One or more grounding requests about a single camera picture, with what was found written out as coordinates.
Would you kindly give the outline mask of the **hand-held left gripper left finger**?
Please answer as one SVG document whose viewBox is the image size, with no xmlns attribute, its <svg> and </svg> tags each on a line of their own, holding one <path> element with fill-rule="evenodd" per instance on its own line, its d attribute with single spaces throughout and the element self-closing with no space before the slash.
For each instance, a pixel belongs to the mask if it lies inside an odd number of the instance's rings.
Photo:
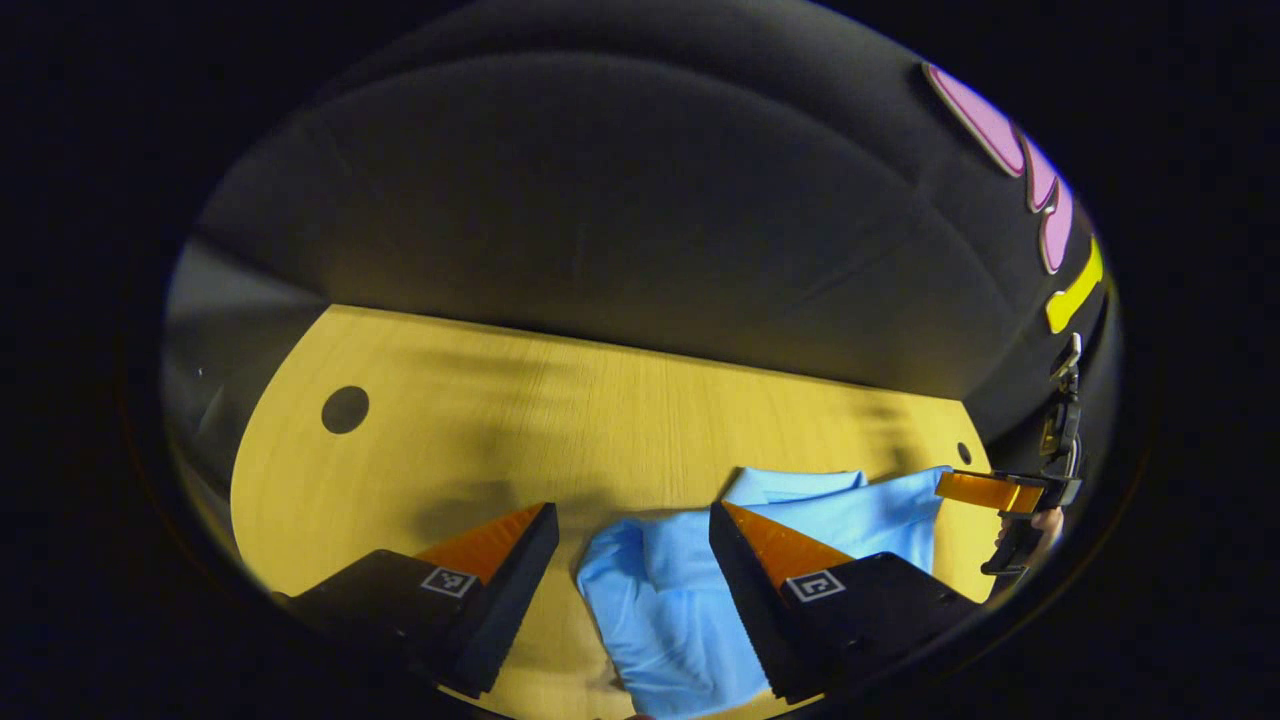
<svg viewBox="0 0 1280 720">
<path fill-rule="evenodd" d="M 559 543 L 535 503 L 422 552 L 374 550 L 298 594 L 273 598 L 360 657 L 476 700 L 492 691 Z"/>
</svg>

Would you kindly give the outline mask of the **black backdrop cloth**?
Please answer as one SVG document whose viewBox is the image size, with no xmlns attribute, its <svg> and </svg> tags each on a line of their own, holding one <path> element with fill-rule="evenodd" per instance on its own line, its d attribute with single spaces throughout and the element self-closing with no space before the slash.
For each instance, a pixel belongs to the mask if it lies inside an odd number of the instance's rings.
<svg viewBox="0 0 1280 720">
<path fill-rule="evenodd" d="M 1089 469 L 1123 332 L 1076 191 L 934 61 L 808 0 L 476 0 L 325 83 L 195 218 L 166 313 L 247 411 L 325 306 L 963 402 L 1033 469 L 1074 338 Z"/>
</svg>

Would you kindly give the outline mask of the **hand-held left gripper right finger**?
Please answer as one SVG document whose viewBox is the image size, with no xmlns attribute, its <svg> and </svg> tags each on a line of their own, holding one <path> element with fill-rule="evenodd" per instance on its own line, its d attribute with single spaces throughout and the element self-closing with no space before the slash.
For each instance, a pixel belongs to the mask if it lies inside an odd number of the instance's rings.
<svg viewBox="0 0 1280 720">
<path fill-rule="evenodd" d="M 709 543 L 774 697 L 852 698 L 924 659 L 980 605 L 891 552 L 855 559 L 736 503 Z"/>
</svg>

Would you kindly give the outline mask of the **light blue T-shirt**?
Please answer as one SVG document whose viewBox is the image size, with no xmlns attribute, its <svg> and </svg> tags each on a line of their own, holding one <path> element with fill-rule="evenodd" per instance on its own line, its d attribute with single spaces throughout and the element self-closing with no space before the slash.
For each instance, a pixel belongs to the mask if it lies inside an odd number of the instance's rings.
<svg viewBox="0 0 1280 720">
<path fill-rule="evenodd" d="M 724 498 L 850 557 L 934 557 L 941 468 L 873 483 L 861 471 L 744 468 Z M 768 682 L 709 542 L 705 510 L 626 518 L 596 533 L 576 577 L 634 707 L 658 720 L 736 708 Z"/>
</svg>

